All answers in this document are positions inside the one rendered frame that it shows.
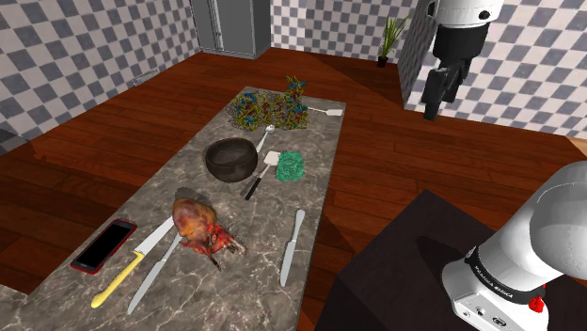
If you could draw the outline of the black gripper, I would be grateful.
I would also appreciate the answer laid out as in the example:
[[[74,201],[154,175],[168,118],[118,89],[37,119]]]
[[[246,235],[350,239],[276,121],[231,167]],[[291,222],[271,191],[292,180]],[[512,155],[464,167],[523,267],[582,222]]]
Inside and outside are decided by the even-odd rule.
[[[440,60],[440,65],[429,71],[420,100],[425,104],[425,119],[436,119],[442,100],[454,102],[458,88],[468,76],[472,59],[484,47],[488,27],[489,24],[469,28],[438,26],[433,55]],[[460,67],[452,73],[448,67],[459,63]]]

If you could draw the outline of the potted green plant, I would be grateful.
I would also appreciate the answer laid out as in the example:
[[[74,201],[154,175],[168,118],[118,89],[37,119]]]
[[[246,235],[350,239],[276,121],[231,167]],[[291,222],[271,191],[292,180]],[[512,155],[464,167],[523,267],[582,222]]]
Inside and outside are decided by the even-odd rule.
[[[391,19],[390,17],[386,18],[385,28],[382,35],[382,44],[378,50],[378,57],[377,57],[377,67],[378,68],[385,68],[388,60],[389,60],[389,53],[391,52],[391,48],[393,45],[398,41],[399,37],[401,36],[402,32],[405,29],[405,23],[409,16],[406,16],[403,19],[394,18]]]

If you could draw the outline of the small white spatula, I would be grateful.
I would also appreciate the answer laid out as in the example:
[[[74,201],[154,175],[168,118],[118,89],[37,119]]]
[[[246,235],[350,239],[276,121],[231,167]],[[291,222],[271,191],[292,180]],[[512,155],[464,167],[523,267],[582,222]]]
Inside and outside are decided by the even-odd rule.
[[[341,117],[343,115],[343,109],[326,109],[326,110],[324,110],[324,109],[314,108],[314,107],[310,107],[310,106],[307,106],[307,109],[321,112],[321,113],[325,113],[329,117]]]

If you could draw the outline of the green crumpled scrubber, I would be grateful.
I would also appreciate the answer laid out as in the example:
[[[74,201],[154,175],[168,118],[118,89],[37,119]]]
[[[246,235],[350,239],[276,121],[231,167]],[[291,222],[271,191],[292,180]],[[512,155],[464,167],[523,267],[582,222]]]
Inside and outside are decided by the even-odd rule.
[[[297,151],[286,150],[278,157],[276,179],[278,181],[299,181],[305,174],[305,163]]]

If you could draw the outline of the silver spoon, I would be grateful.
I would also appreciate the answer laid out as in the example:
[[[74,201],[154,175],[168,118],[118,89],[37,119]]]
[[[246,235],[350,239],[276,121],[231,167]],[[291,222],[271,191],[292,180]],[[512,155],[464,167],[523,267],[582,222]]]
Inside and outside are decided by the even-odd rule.
[[[276,129],[276,127],[275,127],[274,124],[270,124],[270,125],[268,125],[268,126],[266,126],[264,128],[264,132],[263,132],[262,138],[261,138],[261,140],[259,141],[259,143],[256,146],[256,152],[260,152],[262,150],[262,146],[263,146],[263,143],[264,143],[266,137],[270,133],[272,133],[275,129]]]

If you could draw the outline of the dark robot stand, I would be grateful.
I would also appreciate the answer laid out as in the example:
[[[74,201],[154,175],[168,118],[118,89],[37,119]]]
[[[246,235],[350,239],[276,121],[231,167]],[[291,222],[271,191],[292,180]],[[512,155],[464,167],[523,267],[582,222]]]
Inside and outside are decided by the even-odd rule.
[[[315,331],[479,331],[452,310],[442,270],[496,231],[430,191],[335,278]],[[547,331],[587,331],[587,287],[562,275],[543,299]]]

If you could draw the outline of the grey refrigerator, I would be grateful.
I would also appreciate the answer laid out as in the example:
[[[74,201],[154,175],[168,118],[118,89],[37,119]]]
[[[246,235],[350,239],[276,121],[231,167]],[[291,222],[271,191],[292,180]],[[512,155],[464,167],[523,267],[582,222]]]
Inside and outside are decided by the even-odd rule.
[[[270,0],[190,0],[203,53],[256,59],[271,47]]]

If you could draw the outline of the silver table knife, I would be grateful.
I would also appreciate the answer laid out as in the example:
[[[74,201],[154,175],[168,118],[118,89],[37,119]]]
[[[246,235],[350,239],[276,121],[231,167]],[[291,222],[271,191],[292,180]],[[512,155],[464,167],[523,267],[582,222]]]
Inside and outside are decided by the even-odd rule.
[[[167,249],[166,253],[164,254],[164,256],[153,265],[153,267],[151,268],[151,270],[149,271],[149,273],[147,274],[147,276],[145,277],[145,279],[143,280],[143,282],[141,283],[141,285],[137,289],[133,299],[131,300],[131,302],[127,308],[128,315],[130,315],[135,310],[135,308],[137,307],[137,305],[139,304],[141,299],[144,297],[145,293],[150,288],[154,279],[159,275],[160,271],[162,270],[162,268],[166,264],[167,259],[170,257],[170,255],[173,252],[173,250],[175,249],[175,247],[179,244],[181,238],[182,238],[182,236],[179,233],[177,233],[173,242],[171,243],[171,245]]]
[[[305,219],[306,212],[304,210],[297,210],[295,214],[294,220],[294,228],[291,240],[287,243],[286,249],[283,256],[283,261],[281,265],[280,275],[279,275],[279,284],[281,287],[285,287],[288,279],[288,275],[291,269],[295,246],[297,242],[297,237],[299,230],[302,226],[302,223]]]

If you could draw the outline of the dark brown bowl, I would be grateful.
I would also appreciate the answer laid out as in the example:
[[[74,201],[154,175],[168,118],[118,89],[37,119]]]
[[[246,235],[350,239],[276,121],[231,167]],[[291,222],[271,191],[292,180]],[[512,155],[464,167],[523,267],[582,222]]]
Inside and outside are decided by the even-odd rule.
[[[247,179],[256,169],[258,159],[253,143],[240,137],[218,140],[204,154],[208,171],[218,180],[227,183]]]

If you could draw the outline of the brown and red roast bird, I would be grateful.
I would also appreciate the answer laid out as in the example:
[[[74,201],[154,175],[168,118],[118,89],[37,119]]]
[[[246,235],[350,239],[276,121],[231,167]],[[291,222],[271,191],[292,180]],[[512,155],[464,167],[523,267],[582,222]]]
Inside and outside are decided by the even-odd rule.
[[[177,198],[172,206],[172,218],[179,235],[184,238],[180,245],[205,255],[221,270],[213,254],[227,249],[230,253],[246,254],[246,247],[216,222],[215,210],[195,199]]]

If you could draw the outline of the red phone with black screen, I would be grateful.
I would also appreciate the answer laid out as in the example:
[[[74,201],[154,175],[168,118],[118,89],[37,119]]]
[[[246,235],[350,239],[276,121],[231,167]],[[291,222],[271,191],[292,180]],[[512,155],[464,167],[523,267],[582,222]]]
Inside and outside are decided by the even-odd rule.
[[[83,273],[94,275],[99,272],[109,258],[135,232],[137,224],[125,219],[115,219],[88,244],[70,263],[70,267]]]

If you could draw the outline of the yellow-handled kitchen knife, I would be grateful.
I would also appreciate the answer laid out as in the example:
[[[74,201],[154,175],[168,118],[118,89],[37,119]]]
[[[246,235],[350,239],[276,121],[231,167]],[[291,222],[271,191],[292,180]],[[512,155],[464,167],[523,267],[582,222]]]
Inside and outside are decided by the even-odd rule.
[[[135,258],[125,266],[102,291],[96,294],[90,306],[92,308],[99,307],[109,295],[118,287],[118,285],[134,270],[139,262],[141,262],[146,255],[158,244],[158,242],[169,232],[173,226],[173,217],[170,216],[157,229],[155,229],[143,242],[141,242],[134,250]]]

